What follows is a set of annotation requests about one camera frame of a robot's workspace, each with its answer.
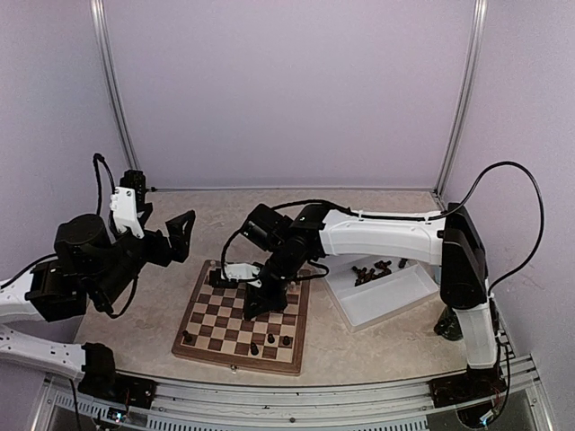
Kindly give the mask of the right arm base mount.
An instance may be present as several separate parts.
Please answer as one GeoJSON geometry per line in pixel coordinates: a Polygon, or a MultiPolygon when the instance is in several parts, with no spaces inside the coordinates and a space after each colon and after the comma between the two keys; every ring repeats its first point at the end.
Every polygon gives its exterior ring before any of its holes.
{"type": "Polygon", "coordinates": [[[507,390],[501,377],[474,376],[469,373],[455,374],[432,379],[429,382],[431,399],[435,408],[478,400],[507,390]]]}

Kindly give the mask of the wooden chess board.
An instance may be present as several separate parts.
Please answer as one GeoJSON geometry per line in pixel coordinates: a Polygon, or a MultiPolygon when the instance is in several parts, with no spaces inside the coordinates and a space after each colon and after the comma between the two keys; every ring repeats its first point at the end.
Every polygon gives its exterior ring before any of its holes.
{"type": "Polygon", "coordinates": [[[218,288],[208,284],[214,260],[204,262],[192,290],[181,324],[172,344],[172,354],[192,361],[222,365],[249,371],[299,375],[301,373],[310,282],[303,281],[287,288],[287,308],[280,313],[265,313],[250,321],[243,318],[245,286],[218,288]],[[182,332],[193,335],[192,345],[182,342],[182,332]],[[275,336],[273,345],[267,336],[275,336]],[[289,346],[282,338],[289,336],[289,346]],[[255,343],[259,355],[253,356],[255,343]]]}

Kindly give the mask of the white plastic tray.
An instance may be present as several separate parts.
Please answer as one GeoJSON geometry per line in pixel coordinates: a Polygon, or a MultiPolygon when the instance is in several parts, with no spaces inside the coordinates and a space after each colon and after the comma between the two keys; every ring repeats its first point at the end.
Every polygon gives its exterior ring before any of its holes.
{"type": "Polygon", "coordinates": [[[438,284],[427,264],[409,260],[403,268],[400,260],[389,256],[344,255],[323,260],[329,268],[324,278],[328,293],[349,332],[354,333],[388,320],[421,305],[434,296],[438,284]],[[358,283],[361,270],[378,275],[378,261],[387,262],[391,273],[358,283]]]}

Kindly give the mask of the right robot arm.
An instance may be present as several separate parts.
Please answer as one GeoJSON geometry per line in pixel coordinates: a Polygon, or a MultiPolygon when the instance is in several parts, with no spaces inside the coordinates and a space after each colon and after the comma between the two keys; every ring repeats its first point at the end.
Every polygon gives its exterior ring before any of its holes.
{"type": "Polygon", "coordinates": [[[500,379],[485,249],[463,205],[421,214],[354,211],[320,199],[301,205],[290,218],[259,204],[239,229],[269,253],[261,267],[248,268],[245,319],[284,310],[287,285],[306,263],[340,255],[424,262],[440,269],[440,298],[462,331],[466,370],[458,377],[460,391],[477,399],[500,379]]]}

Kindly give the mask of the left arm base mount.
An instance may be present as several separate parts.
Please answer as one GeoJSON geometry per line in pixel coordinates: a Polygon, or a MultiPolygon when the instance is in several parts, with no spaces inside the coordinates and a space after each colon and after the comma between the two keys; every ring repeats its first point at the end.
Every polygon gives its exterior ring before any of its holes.
{"type": "Polygon", "coordinates": [[[150,409],[156,386],[154,380],[126,374],[115,374],[110,379],[87,374],[79,383],[78,390],[82,394],[126,407],[150,409]]]}

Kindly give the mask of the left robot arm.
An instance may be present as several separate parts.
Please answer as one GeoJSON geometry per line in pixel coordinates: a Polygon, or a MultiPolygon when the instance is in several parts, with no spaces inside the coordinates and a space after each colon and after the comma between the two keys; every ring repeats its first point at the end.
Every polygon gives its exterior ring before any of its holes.
{"type": "MultiPolygon", "coordinates": [[[[124,315],[113,305],[123,292],[130,306],[139,275],[148,264],[168,267],[190,253],[196,219],[189,210],[166,222],[167,230],[124,233],[111,240],[103,219],[84,214],[57,229],[54,253],[33,261],[1,285],[1,321],[63,321],[86,313],[92,304],[110,319],[124,315]]],[[[26,365],[77,380],[109,400],[119,398],[126,381],[116,372],[110,348],[101,343],[53,345],[44,339],[10,333],[1,338],[1,353],[26,365]]]]}

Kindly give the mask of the black chess rook corner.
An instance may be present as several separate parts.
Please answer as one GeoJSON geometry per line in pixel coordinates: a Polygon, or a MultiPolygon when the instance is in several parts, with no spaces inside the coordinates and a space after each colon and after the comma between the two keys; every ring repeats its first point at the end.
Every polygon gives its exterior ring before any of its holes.
{"type": "Polygon", "coordinates": [[[188,331],[184,330],[182,332],[182,342],[186,345],[192,345],[194,341],[194,337],[188,331]]]}

